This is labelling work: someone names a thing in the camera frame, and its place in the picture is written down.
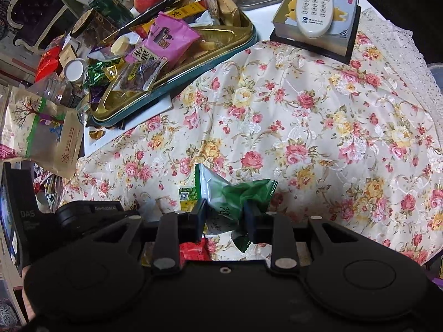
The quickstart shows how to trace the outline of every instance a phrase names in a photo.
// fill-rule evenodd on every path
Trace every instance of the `green can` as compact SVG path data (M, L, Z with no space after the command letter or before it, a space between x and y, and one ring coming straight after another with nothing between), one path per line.
M134 19L131 12L117 0L89 0L88 5L105 16L118 28Z

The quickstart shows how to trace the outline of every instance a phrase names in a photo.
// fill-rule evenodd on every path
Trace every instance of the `lace trim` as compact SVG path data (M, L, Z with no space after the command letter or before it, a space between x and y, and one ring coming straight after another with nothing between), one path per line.
M423 55L415 46L412 31L380 19L373 9L362 12L359 29L378 47L418 102L429 112L436 125L440 146L443 146L443 95Z

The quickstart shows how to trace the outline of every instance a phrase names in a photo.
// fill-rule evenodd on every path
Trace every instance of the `white table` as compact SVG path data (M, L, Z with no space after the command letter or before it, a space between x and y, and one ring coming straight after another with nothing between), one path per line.
M359 0L360 7L362 11L367 8L373 8L377 14L385 20L385 18L367 1L367 0ZM246 16L253 22L255 28L258 33L259 40L268 40L271 32L274 30L274 25L272 24L272 19L278 9L280 4L270 5L266 7L261 7L259 9L245 11ZM165 104L165 109L167 109L168 105L172 106L171 100L163 101ZM127 130L135 127L136 125L143 123L149 118L157 115L159 113L158 109L148 109L138 115L134 120L127 123L125 130L114 130L111 132L107 131L105 136L100 138L99 140L92 142L90 141L90 137L88 135L88 131L92 130L91 128L85 128L85 156L89 156L92 152L98 150L103 147L106 143L108 143L111 139L114 139L121 134L125 133Z

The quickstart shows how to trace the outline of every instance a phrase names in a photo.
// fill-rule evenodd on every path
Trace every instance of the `tablecloth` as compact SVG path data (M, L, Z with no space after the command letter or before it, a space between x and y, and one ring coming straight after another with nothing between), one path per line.
M80 159L63 202L119 200L158 219L201 162L233 183L276 179L269 209L293 221L320 215L425 263L443 247L440 101L420 56L400 60L414 52L406 35L376 19L362 15L349 65L270 41L236 54L171 111ZM229 236L209 247L214 259L271 252L242 254Z

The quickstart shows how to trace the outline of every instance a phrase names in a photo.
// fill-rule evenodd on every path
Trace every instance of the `white remote control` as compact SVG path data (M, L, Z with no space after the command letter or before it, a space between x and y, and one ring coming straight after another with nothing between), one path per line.
M297 25L301 33L309 38L324 35L334 16L333 0L297 0L295 6Z

